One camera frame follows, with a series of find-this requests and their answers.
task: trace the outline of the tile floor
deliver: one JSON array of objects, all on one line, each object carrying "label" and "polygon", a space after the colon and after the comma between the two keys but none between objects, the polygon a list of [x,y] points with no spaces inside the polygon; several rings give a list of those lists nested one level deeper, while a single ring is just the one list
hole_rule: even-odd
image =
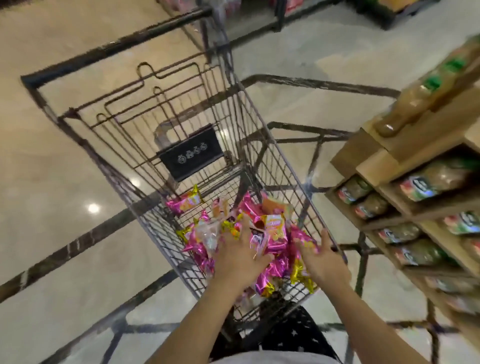
[{"label": "tile floor", "polygon": [[[443,1],[384,32],[339,5],[235,49],[236,71],[240,78],[269,73],[402,88],[467,35],[479,32],[479,15],[480,3]],[[163,19],[166,15],[153,0],[38,0],[0,12],[0,45],[8,50],[0,58],[0,283],[125,207],[85,152],[36,108],[19,76]],[[61,111],[135,79],[141,61],[161,67],[193,52],[194,46],[176,31],[55,82],[45,87],[45,93]],[[391,102],[291,86],[254,85],[248,91],[266,121],[348,131]],[[328,161],[340,147],[340,142],[323,147],[316,186],[339,181]],[[282,149],[304,178],[308,166],[296,148]],[[305,151],[310,150],[312,146],[306,146]],[[314,203],[339,242],[356,240],[353,226],[323,196],[316,195]],[[99,207],[97,212],[89,212],[92,204]],[[358,269],[355,255],[349,256],[353,271]],[[0,326],[7,328],[0,334],[0,362],[41,362],[167,270],[167,262],[138,223],[129,224],[0,304]],[[385,258],[373,257],[364,299],[384,319],[423,318],[421,294],[393,272]],[[177,279],[130,312],[127,321],[176,323],[193,304],[192,295]],[[319,323],[338,321],[321,292],[305,307]],[[167,335],[125,335],[110,362],[142,363]],[[401,335],[428,357],[425,332],[408,330]],[[327,336],[343,355],[345,334]],[[64,363],[100,363],[112,338],[108,329],[81,341]],[[441,363],[457,363],[459,358],[478,362],[480,356],[459,335],[442,337]]]}]

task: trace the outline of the forearm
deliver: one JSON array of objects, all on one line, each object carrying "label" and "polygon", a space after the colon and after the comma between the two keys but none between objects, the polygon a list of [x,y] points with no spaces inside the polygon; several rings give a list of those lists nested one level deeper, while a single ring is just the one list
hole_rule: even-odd
[{"label": "forearm", "polygon": [[350,286],[325,292],[345,325],[362,364],[428,364]]},{"label": "forearm", "polygon": [[206,364],[236,293],[212,281],[180,326],[146,364]]}]

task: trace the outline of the hand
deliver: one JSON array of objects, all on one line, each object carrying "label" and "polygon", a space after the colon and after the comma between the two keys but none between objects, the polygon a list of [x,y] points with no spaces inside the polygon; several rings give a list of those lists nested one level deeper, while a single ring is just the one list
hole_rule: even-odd
[{"label": "hand", "polygon": [[327,229],[321,232],[321,245],[316,253],[312,247],[305,247],[295,242],[301,252],[307,271],[313,281],[325,292],[329,293],[338,287],[349,287],[352,274],[339,253],[332,251],[332,239]]},{"label": "hand", "polygon": [[238,296],[255,282],[274,257],[273,255],[256,257],[256,249],[250,248],[251,231],[248,217],[242,219],[239,239],[235,239],[230,232],[224,233],[222,237],[218,241],[215,276],[210,284],[220,284]]}]

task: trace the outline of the white shirt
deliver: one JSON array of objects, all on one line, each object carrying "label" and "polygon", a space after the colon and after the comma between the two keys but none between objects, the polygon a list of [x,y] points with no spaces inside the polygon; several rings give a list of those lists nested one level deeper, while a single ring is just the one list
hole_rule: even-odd
[{"label": "white shirt", "polygon": [[339,364],[329,356],[311,352],[244,352],[223,358],[215,364]]}]

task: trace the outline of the shopping cart handle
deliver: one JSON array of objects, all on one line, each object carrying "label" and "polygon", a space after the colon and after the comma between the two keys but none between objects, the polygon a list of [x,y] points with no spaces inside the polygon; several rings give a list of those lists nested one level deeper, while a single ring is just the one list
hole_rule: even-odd
[{"label": "shopping cart handle", "polygon": [[168,19],[165,22],[151,25],[145,29],[139,30],[138,32],[124,36],[116,41],[92,49],[84,54],[80,54],[76,57],[70,58],[69,60],[54,64],[40,71],[21,76],[20,78],[24,86],[30,92],[32,92],[33,90],[37,90],[41,86],[56,80],[57,78],[71,74],[83,67],[104,60],[172,30],[181,28],[184,25],[195,22],[202,18],[209,17],[212,15],[212,13],[213,10],[209,6],[196,8],[184,15]]}]

